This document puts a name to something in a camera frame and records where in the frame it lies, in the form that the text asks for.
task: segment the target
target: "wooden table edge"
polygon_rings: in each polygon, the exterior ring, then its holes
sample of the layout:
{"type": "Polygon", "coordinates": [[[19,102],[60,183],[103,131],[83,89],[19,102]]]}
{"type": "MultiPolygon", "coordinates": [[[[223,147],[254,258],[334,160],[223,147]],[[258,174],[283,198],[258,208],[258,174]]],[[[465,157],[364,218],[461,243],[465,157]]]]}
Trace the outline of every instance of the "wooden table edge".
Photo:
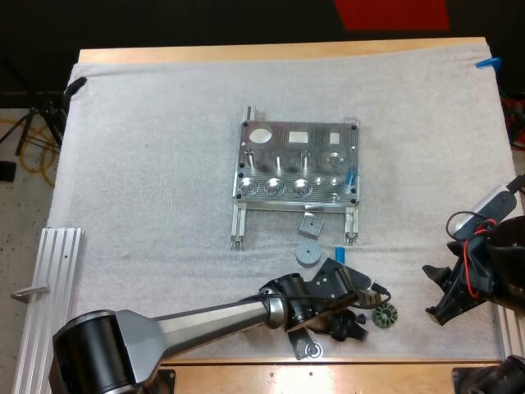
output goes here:
{"type": "Polygon", "coordinates": [[[82,49],[79,63],[165,63],[319,59],[395,53],[463,44],[486,44],[483,37],[388,39],[301,44],[216,45],[202,47],[82,49]]]}

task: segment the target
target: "small gear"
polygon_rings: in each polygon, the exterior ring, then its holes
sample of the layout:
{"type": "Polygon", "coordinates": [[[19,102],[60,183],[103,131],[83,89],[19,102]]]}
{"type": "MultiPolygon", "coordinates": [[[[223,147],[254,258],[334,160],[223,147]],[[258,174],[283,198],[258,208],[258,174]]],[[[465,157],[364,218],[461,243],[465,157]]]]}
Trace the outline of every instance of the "small gear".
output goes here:
{"type": "Polygon", "coordinates": [[[392,304],[378,306],[372,312],[372,321],[379,328],[388,328],[397,320],[397,309],[392,304]]]}

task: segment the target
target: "round metal disc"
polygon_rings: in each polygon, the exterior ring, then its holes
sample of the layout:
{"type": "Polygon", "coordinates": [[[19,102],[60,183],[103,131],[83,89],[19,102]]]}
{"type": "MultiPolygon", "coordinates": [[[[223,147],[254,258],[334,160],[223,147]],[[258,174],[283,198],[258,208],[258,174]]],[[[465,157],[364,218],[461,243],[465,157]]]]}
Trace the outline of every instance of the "round metal disc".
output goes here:
{"type": "Polygon", "coordinates": [[[313,267],[321,259],[321,246],[315,240],[305,238],[295,248],[295,259],[303,267],[313,267]]]}

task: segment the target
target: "black tripod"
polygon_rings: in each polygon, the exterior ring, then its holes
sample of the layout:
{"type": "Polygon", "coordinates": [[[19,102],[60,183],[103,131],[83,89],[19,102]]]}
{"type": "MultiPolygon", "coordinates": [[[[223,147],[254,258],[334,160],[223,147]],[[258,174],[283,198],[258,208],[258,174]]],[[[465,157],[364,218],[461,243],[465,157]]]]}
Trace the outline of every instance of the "black tripod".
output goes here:
{"type": "MultiPolygon", "coordinates": [[[[2,59],[2,64],[13,76],[13,78],[15,78],[18,81],[18,83],[24,88],[25,92],[30,96],[32,100],[32,105],[30,107],[29,113],[24,115],[21,119],[19,119],[15,123],[15,125],[6,132],[6,134],[0,137],[0,144],[7,137],[9,137],[9,135],[11,135],[14,130],[16,130],[16,128],[19,125],[21,125],[22,122],[25,122],[24,130],[22,131],[22,135],[20,137],[20,140],[18,141],[18,145],[16,146],[16,156],[20,155],[22,145],[26,141],[30,144],[35,144],[41,148],[49,149],[58,153],[62,146],[62,137],[64,136],[64,130],[66,128],[66,111],[67,107],[69,107],[69,99],[71,98],[71,95],[68,94],[68,90],[70,89],[70,87],[68,87],[68,89],[63,95],[63,100],[61,103],[62,107],[57,107],[55,106],[55,103],[52,100],[46,98],[44,95],[35,93],[34,90],[32,90],[27,84],[20,72],[18,72],[18,70],[6,58],[2,59]],[[41,140],[36,136],[28,135],[31,127],[31,122],[33,121],[35,115],[40,115],[45,120],[46,125],[48,126],[49,131],[51,131],[52,137],[54,138],[53,144],[50,144],[46,140],[41,140]]],[[[80,86],[76,87],[75,92],[84,83],[85,79],[80,86]]]]}

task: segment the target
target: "table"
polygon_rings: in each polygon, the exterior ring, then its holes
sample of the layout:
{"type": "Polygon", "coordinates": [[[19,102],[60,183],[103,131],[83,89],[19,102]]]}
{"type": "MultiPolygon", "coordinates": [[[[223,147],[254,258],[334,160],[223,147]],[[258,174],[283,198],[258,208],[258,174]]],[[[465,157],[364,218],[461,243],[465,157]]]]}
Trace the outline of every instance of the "table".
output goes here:
{"type": "MultiPolygon", "coordinates": [[[[79,62],[160,63],[235,60],[312,59],[393,53],[458,44],[482,44],[483,38],[412,39],[319,44],[270,44],[215,47],[85,49],[79,62]]],[[[300,364],[291,360],[171,360],[177,393],[192,392],[419,392],[452,393],[454,366],[466,363],[355,364],[351,359],[331,364],[300,364]]]]}

